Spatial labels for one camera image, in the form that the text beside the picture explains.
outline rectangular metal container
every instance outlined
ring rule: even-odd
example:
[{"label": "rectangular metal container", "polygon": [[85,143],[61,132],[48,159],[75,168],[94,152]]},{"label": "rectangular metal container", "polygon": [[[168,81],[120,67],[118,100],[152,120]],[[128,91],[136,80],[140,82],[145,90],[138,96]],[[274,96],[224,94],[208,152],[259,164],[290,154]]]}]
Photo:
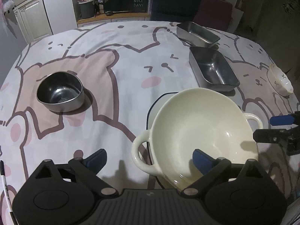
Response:
[{"label": "rectangular metal container", "polygon": [[177,37],[186,41],[192,46],[212,47],[220,39],[219,36],[210,32],[206,28],[186,21],[177,25]]},{"label": "rectangular metal container", "polygon": [[200,87],[229,92],[240,85],[226,58],[217,50],[191,46],[189,61]]}]

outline tablecloth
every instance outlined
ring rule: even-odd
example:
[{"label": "tablecloth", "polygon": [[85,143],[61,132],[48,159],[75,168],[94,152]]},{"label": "tablecloth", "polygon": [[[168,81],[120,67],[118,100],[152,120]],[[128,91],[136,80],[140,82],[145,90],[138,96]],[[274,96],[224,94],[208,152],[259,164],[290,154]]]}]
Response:
[{"label": "tablecloth", "polygon": [[[299,110],[294,95],[282,97],[268,82],[272,59],[259,44],[211,31],[221,38],[219,51],[241,82],[229,97],[242,111],[256,114],[270,128],[271,116]],[[177,38],[173,22],[91,25],[27,45],[0,89],[0,159],[11,200],[42,160],[66,163],[100,148],[107,151],[107,164],[98,174],[104,181],[119,191],[157,187],[132,162],[131,143],[146,129],[147,113],[157,98],[198,87],[188,56],[189,45]],[[82,81],[86,102],[77,112],[52,113],[37,101],[39,83],[56,71]],[[257,128],[254,122],[250,125]],[[258,147],[260,163],[290,197],[300,156],[286,156],[278,145]],[[140,152],[147,161],[144,146]],[[3,223],[12,224],[3,192],[0,207]]]}]

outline wooden countertop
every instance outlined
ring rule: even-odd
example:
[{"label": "wooden countertop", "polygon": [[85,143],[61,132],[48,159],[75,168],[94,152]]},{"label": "wooden countertop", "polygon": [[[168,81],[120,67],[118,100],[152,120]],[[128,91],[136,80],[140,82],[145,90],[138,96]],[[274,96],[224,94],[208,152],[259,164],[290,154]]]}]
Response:
[{"label": "wooden countertop", "polygon": [[104,14],[97,14],[95,17],[89,18],[89,19],[81,19],[77,21],[77,24],[83,24],[83,23],[88,23],[88,22],[94,22],[98,20],[103,20],[103,19],[119,19],[119,18],[134,18],[134,17],[150,17],[150,14],[148,13],[115,13],[111,16],[106,16]]}]

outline silver bolt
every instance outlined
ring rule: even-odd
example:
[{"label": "silver bolt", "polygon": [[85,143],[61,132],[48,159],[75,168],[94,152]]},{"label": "silver bolt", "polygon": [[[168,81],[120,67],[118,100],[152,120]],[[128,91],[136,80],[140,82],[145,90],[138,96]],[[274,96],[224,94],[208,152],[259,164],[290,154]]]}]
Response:
[{"label": "silver bolt", "polygon": [[103,188],[101,189],[101,194],[103,195],[113,195],[116,192],[114,188]]},{"label": "silver bolt", "polygon": [[187,189],[185,189],[185,190],[183,191],[183,193],[184,193],[185,195],[191,196],[191,195],[196,195],[196,194],[198,194],[198,190],[195,189],[195,188],[187,188]]}]

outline red object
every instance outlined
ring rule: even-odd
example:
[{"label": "red object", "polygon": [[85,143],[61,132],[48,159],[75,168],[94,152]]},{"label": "red object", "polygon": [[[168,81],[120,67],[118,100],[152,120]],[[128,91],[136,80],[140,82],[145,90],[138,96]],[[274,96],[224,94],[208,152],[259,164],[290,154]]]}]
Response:
[{"label": "red object", "polygon": [[202,0],[193,22],[212,29],[227,31],[232,8],[231,3],[222,0]]}]

